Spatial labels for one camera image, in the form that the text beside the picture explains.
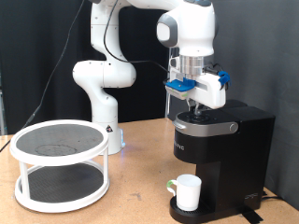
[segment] mug handle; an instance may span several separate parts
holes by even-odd
[[[174,184],[174,185],[178,185],[177,180],[169,180],[169,181],[167,182],[166,186],[167,186],[168,191],[171,192],[171,193],[173,193],[174,196],[176,196],[176,192],[175,192],[172,188],[170,188],[170,186],[173,185],[173,184]]]

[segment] white round rack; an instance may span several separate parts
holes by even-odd
[[[10,153],[20,163],[18,202],[31,210],[62,213],[99,200],[109,188],[108,134],[82,120],[54,120],[16,133]],[[104,167],[90,161],[103,154]],[[34,166],[27,169],[27,163]]]

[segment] mesh rack surface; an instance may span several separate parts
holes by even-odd
[[[43,167],[28,178],[30,198],[42,203],[72,202],[91,195],[104,183],[103,174],[84,163]]]
[[[28,132],[17,141],[17,148],[37,156],[60,157],[87,151],[103,142],[96,129],[77,124],[57,124]]]

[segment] blue gripper part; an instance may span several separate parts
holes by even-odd
[[[183,81],[175,79],[172,82],[167,82],[166,86],[176,91],[189,91],[195,87],[195,80],[190,80],[186,77],[183,79]]]
[[[230,75],[228,75],[227,72],[220,71],[218,73],[218,76],[220,76],[220,79],[218,79],[218,81],[221,83],[222,86],[225,85],[226,83],[228,84],[229,87],[232,85],[231,77]]]

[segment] coffee machine drip tray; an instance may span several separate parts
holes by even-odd
[[[215,213],[208,206],[199,201],[198,208],[194,211],[183,211],[177,206],[177,196],[170,200],[170,215],[181,223],[203,223],[214,219]]]

